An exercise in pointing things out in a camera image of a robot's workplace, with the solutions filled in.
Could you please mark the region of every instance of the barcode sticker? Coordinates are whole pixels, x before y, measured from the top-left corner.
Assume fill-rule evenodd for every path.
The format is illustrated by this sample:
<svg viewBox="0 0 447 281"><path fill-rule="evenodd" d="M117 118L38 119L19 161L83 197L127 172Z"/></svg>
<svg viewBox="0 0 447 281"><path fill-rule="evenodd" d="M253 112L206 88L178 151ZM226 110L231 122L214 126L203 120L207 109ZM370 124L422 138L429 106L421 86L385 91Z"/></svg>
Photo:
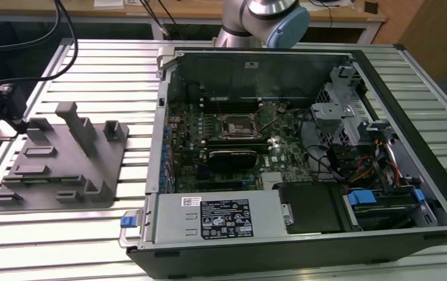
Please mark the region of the barcode sticker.
<svg viewBox="0 0 447 281"><path fill-rule="evenodd" d="M199 206L201 202L202 202L201 197L183 197L182 198L182 206L183 207Z"/></svg>

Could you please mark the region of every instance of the white label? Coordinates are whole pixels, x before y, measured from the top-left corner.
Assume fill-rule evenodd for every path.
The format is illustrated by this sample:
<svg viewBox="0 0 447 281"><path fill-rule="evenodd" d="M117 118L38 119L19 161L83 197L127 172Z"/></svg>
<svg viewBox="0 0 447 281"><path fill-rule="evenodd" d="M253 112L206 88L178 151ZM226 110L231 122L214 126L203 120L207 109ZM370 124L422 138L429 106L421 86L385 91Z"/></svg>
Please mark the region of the white label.
<svg viewBox="0 0 447 281"><path fill-rule="evenodd" d="M241 227L239 229L237 227L237 231L239 231L239 232L251 231L251 230L253 230L253 227Z"/></svg>
<svg viewBox="0 0 447 281"><path fill-rule="evenodd" d="M127 16L147 16L147 13L126 13Z"/></svg>
<svg viewBox="0 0 447 281"><path fill-rule="evenodd" d="M201 197L183 197L182 198L182 206L183 207L199 206L201 202L202 202Z"/></svg>
<svg viewBox="0 0 447 281"><path fill-rule="evenodd" d="M141 2L141 0L125 0L125 4L143 6L143 3Z"/></svg>

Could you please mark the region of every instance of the wire bundle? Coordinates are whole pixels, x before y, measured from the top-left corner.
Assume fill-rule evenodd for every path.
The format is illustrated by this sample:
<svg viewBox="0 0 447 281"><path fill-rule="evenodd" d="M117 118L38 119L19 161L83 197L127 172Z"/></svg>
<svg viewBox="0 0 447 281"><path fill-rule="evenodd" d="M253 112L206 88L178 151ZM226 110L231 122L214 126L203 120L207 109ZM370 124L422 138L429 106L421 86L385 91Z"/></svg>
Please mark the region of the wire bundle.
<svg viewBox="0 0 447 281"><path fill-rule="evenodd" d="M58 77L61 77L70 70L73 65L75 64L75 61L77 61L77 58L78 58L78 52L79 52L79 44L78 44L75 26L71 22L71 17L70 17L70 14L67 13L67 10L66 10L66 7L62 3L62 0L54 0L54 2L55 2L55 7L57 7L57 22L55 22L53 30L47 33L47 35L45 35L42 38L39 38L34 41L21 43L21 44L13 44L13 45L7 45L7 46L0 46L0 52L33 47L33 46L37 46L37 45L42 44L43 42L46 42L57 33L58 27L61 25L61 17L62 17L61 13L63 13L63 15L66 17L66 20L67 20L67 24L70 26L73 41L75 43L75 53L73 54L73 59L71 59L69 65L57 74L54 74L51 76L3 79L3 80L0 80L0 85L11 84L11 83L21 83L21 82L34 82L34 81L41 82L41 81L54 80Z"/></svg>

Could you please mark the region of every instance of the sticker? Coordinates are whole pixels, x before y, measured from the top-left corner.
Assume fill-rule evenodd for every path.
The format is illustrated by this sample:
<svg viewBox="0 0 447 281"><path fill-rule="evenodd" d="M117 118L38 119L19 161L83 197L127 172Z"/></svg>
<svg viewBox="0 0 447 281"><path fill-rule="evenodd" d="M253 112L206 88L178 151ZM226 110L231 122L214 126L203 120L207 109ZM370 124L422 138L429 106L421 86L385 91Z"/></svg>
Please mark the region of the sticker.
<svg viewBox="0 0 447 281"><path fill-rule="evenodd" d="M182 198L182 206L183 207L199 206L201 202L202 202L201 197L183 197Z"/></svg>
<svg viewBox="0 0 447 281"><path fill-rule="evenodd" d="M386 22L386 19L379 19L379 18L369 18L369 22Z"/></svg>
<svg viewBox="0 0 447 281"><path fill-rule="evenodd" d="M201 206L203 239L254 236L249 199L203 201Z"/></svg>
<svg viewBox="0 0 447 281"><path fill-rule="evenodd" d="M147 16L147 13L126 13L127 16Z"/></svg>
<svg viewBox="0 0 447 281"><path fill-rule="evenodd" d="M257 61L249 61L245 63L245 68L258 68L259 63Z"/></svg>

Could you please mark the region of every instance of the blue latch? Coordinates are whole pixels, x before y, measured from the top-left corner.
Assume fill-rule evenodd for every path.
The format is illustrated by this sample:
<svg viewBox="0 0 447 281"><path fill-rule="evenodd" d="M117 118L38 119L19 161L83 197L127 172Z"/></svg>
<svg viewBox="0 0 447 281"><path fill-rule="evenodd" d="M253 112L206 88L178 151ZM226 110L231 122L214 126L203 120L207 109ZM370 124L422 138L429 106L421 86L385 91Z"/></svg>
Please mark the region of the blue latch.
<svg viewBox="0 0 447 281"><path fill-rule="evenodd" d="M371 190L355 190L349 194L350 205L377 203Z"/></svg>
<svg viewBox="0 0 447 281"><path fill-rule="evenodd" d="M414 195L417 196L418 202L423 203L426 201L426 195L421 189L414 190Z"/></svg>
<svg viewBox="0 0 447 281"><path fill-rule="evenodd" d="M137 217L122 217L121 226L122 228L137 227Z"/></svg>

